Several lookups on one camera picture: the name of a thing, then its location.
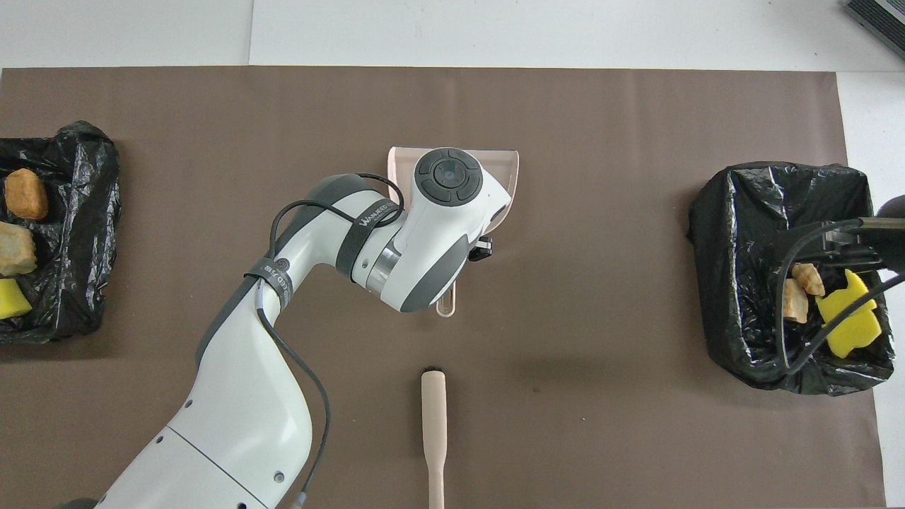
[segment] velcro strap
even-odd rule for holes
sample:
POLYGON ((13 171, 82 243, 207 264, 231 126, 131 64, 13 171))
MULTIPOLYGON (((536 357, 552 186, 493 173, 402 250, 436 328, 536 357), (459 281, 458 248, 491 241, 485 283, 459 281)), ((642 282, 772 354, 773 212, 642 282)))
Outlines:
POLYGON ((377 200, 356 218, 346 233, 342 245, 337 253, 337 272, 345 275, 352 281, 352 268, 355 261, 361 253, 361 248, 365 246, 365 242, 371 236, 371 232, 384 217, 394 213, 399 206, 392 200, 383 198, 377 200))
POLYGON ((260 277, 271 286, 280 297, 281 311, 286 309, 292 299, 292 279, 286 269, 282 267, 289 268, 289 262, 285 258, 276 261, 271 258, 261 258, 245 273, 245 275, 260 277))

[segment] trash bag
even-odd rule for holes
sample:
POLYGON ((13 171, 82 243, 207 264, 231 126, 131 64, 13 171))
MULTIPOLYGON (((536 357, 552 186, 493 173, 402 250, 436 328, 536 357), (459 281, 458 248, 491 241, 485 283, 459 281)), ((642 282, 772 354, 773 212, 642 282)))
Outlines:
POLYGON ((49 212, 34 222, 13 215, 5 201, 0 205, 0 221, 32 231, 38 266, 15 277, 33 309, 0 321, 0 344, 43 343, 96 331, 104 311, 101 289, 116 257, 116 148, 84 121, 53 138, 0 139, 0 189, 19 168, 41 179, 49 212))
MULTIPOLYGON (((785 374, 775 341, 773 299, 779 266, 767 240, 783 229, 872 216, 867 177, 840 165, 811 167, 756 162, 726 168, 700 191, 689 210, 700 312, 710 358, 757 389, 839 396, 888 379, 894 357, 886 302, 874 310, 882 334, 869 347, 838 359, 826 344, 795 374, 785 374)), ((845 286, 843 269, 821 269, 827 293, 845 286)), ((868 287, 876 272, 861 274, 868 287)), ((794 358, 823 325, 810 306, 807 323, 786 322, 794 358)))

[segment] white table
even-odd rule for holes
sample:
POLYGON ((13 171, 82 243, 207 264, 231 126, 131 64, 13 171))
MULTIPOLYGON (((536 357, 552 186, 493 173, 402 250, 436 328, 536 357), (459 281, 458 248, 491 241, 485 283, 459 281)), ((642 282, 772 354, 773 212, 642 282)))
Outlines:
MULTIPOLYGON (((905 192, 905 61, 835 0, 0 0, 2 67, 403 65, 838 72, 849 165, 905 192)), ((905 331, 905 290, 887 296, 905 331)), ((905 375, 874 391, 905 505, 905 375)))

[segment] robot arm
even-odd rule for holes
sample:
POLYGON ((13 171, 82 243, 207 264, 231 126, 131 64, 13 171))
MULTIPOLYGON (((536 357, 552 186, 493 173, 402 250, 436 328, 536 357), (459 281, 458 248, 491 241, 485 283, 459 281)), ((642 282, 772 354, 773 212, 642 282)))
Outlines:
POLYGON ((418 192, 410 210, 389 224, 396 205, 358 175, 327 178, 311 191, 309 200, 348 217, 315 206, 296 213, 276 239, 274 256, 254 265, 205 333, 183 407, 99 508, 277 505, 308 458, 311 421, 257 310, 273 322, 316 264, 335 266, 393 309, 423 309, 452 284, 510 202, 478 161, 458 149, 428 152, 413 179, 418 192))

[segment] brown surface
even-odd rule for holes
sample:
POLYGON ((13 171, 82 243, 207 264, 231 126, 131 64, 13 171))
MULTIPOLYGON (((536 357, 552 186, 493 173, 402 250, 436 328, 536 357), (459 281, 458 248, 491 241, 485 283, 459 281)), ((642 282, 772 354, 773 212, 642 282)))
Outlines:
POLYGON ((713 364, 683 237, 727 165, 845 162, 832 74, 7 69, 0 93, 0 136, 89 120, 124 168, 102 330, 0 349, 2 507, 102 495, 178 409, 279 206, 386 171, 393 144, 518 149, 519 193, 453 319, 321 268, 279 320, 335 406, 312 508, 426 506, 431 364, 450 507, 883 505, 872 394, 765 392, 713 364))

